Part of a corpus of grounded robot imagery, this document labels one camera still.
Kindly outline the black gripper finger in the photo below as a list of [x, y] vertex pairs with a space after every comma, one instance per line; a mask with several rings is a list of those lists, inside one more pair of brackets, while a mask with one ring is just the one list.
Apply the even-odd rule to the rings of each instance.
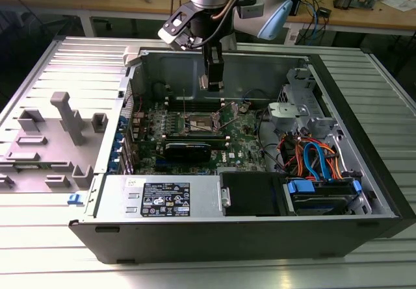
[[222, 44], [206, 44], [203, 47], [205, 76], [207, 77], [207, 90], [219, 92], [224, 87], [224, 59], [222, 57]]

